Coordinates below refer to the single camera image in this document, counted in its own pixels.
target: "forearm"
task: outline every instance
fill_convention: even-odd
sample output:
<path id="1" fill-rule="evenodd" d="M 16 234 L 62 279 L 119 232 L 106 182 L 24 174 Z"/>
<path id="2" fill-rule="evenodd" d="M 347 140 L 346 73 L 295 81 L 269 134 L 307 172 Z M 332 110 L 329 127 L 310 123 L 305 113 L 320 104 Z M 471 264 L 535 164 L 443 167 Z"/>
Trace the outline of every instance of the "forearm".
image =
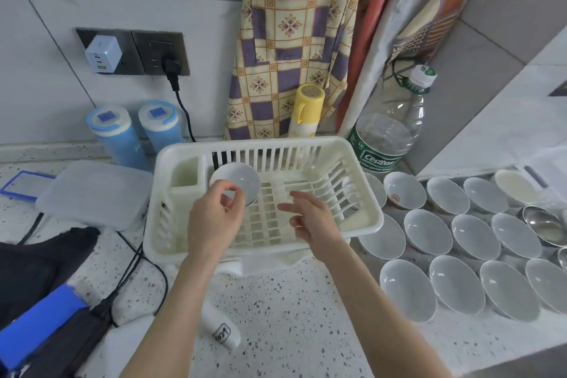
<path id="1" fill-rule="evenodd" d="M 337 246 L 326 262 L 375 376 L 451 376 L 348 244 Z"/>
<path id="2" fill-rule="evenodd" d="M 165 303 L 121 378 L 187 378 L 201 307 L 215 266 L 211 258 L 183 261 Z"/>

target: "white plastic basket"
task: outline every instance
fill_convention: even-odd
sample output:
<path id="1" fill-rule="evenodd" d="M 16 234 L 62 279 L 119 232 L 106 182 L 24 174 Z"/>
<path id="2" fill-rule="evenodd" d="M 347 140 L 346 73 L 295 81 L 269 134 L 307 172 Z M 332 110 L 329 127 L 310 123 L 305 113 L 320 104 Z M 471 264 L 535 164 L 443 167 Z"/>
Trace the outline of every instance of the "white plastic basket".
<path id="1" fill-rule="evenodd" d="M 192 204 L 205 193 L 215 169 L 232 161 L 254 167 L 262 184 L 257 201 L 245 210 L 224 262 L 305 250 L 305 242 L 295 237 L 289 225 L 291 215 L 276 207 L 291 202 L 291 190 L 307 191 L 326 202 L 345 238 L 373 233 L 382 226 L 382 210 L 351 145 L 343 138 L 175 144 L 159 153 L 155 166 L 144 238 L 150 260 L 178 265 L 185 258 Z M 345 177 L 354 186 L 349 197 L 344 195 Z"/>

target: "blue canister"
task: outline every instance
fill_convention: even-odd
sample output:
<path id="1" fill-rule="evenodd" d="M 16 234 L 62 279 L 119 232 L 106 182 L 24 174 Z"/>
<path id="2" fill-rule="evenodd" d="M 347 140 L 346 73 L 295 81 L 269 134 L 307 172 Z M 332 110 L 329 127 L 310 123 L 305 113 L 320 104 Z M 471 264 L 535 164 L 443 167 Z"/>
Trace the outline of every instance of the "blue canister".
<path id="1" fill-rule="evenodd" d="M 87 115 L 87 124 L 117 164 L 150 170 L 142 143 L 123 107 L 110 105 L 94 109 Z"/>
<path id="2" fill-rule="evenodd" d="M 177 109 L 171 103 L 146 103 L 138 111 L 138 117 L 156 154 L 167 145 L 184 142 Z"/>

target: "large clear water bottle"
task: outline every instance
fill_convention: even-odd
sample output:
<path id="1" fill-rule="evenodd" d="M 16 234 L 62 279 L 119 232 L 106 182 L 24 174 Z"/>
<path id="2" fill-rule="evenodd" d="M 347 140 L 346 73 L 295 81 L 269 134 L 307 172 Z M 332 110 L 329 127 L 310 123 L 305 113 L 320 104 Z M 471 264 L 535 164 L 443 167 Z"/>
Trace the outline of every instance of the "large clear water bottle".
<path id="1" fill-rule="evenodd" d="M 419 64 L 409 77 L 395 74 L 379 82 L 372 113 L 360 116 L 349 136 L 362 167 L 389 172 L 411 149 L 423 124 L 423 96 L 436 77 L 435 70 Z"/>

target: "wall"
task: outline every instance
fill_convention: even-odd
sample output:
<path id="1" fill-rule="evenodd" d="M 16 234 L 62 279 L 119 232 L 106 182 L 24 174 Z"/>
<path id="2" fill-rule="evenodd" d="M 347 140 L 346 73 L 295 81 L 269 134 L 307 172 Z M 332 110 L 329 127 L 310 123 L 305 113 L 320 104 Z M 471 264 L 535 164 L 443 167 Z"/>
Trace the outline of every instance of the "wall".
<path id="1" fill-rule="evenodd" d="M 240 0 L 0 0 L 0 144 L 93 139 L 96 105 L 174 103 L 164 77 L 91 73 L 75 27 L 180 31 L 181 98 L 195 136 L 224 131 Z"/>
<path id="2" fill-rule="evenodd" d="M 432 62 L 438 79 L 421 138 L 407 156 L 415 173 L 482 172 L 509 162 L 504 144 L 520 146 L 527 132 L 557 138 L 554 127 L 539 126 L 563 99 L 543 96 L 567 79 L 564 64 L 555 60 L 557 50 L 535 57 L 554 37 L 564 39 L 563 1 L 469 0 Z"/>

